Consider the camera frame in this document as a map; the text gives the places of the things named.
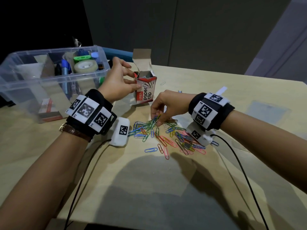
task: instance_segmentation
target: person's left hand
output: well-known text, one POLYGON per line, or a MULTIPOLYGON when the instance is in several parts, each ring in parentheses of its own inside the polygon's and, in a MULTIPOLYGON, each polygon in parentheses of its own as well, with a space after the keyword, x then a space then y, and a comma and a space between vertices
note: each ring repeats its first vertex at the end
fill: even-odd
POLYGON ((129 93, 141 88, 141 85, 135 84, 135 81, 124 79, 126 75, 134 78, 134 72, 129 68, 131 68, 131 65, 126 61, 118 57, 113 58, 113 66, 102 85, 98 88, 98 91, 110 103, 120 100, 129 93))

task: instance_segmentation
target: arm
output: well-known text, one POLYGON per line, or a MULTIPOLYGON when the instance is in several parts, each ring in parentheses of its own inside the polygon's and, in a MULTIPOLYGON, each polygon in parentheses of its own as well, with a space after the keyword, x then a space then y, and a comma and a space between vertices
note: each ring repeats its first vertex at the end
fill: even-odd
MULTIPOLYGON (((196 94, 166 90, 151 106, 151 117, 161 114, 157 126, 188 112, 196 94)), ((233 110, 221 124, 232 136, 276 173, 307 193, 307 141, 269 123, 233 110)))
MULTIPOLYGON (((140 88, 134 81, 131 66, 117 57, 102 86, 106 100, 120 100, 140 88)), ((68 185, 73 181, 87 141, 63 132, 33 163, 0 209, 0 230, 44 229, 56 212, 68 185)))

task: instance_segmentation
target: plastic container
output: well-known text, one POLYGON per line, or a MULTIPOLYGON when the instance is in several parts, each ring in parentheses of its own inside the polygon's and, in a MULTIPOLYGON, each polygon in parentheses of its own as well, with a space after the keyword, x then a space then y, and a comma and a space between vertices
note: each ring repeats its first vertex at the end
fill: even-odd
POLYGON ((104 50, 99 46, 14 52, 0 65, 0 95, 12 100, 39 123, 62 119, 67 117, 65 111, 79 94, 98 88, 99 79, 109 69, 104 50), (55 66, 62 59, 74 68, 73 58, 79 49, 89 54, 97 52, 103 70, 56 76, 55 66), (68 95, 62 89, 67 84, 73 90, 68 95))

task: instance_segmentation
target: table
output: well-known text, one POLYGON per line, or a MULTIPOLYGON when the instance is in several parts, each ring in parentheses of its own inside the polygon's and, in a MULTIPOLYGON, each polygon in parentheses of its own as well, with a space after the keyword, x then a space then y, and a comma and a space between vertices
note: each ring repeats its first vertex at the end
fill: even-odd
MULTIPOLYGON (((165 89, 200 93, 226 86, 223 95, 236 110, 246 112, 253 101, 285 108, 288 111, 276 125, 306 136, 307 86, 302 82, 157 65, 153 70, 157 75, 155 97, 165 89)), ((115 102, 113 110, 128 118, 130 125, 147 121, 150 105, 132 104, 129 95, 115 102)), ((0 109, 0 116, 2 203, 59 135, 58 128, 65 120, 36 124, 16 107, 0 109)), ((184 127, 192 121, 188 114, 177 118, 184 127)), ((234 147, 270 230, 305 229, 307 195, 224 132, 218 134, 234 147)), ((66 219, 75 186, 99 140, 95 139, 83 157, 58 218, 66 219)), ((102 146, 90 164, 71 220, 135 229, 265 229, 235 157, 222 141, 216 141, 220 146, 209 146, 206 155, 185 156, 169 146, 169 160, 159 151, 144 153, 146 148, 157 146, 155 138, 143 143, 130 137, 126 147, 102 146)))

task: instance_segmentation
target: blue chair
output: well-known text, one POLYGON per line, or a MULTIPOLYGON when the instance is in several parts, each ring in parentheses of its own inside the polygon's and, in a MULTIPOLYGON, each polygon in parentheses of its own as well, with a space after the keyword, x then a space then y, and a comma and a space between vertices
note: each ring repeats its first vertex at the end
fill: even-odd
POLYGON ((129 51, 122 51, 112 48, 103 47, 104 53, 106 54, 106 58, 108 60, 112 60, 113 57, 117 56, 120 59, 123 59, 127 62, 133 62, 132 60, 132 52, 129 51))

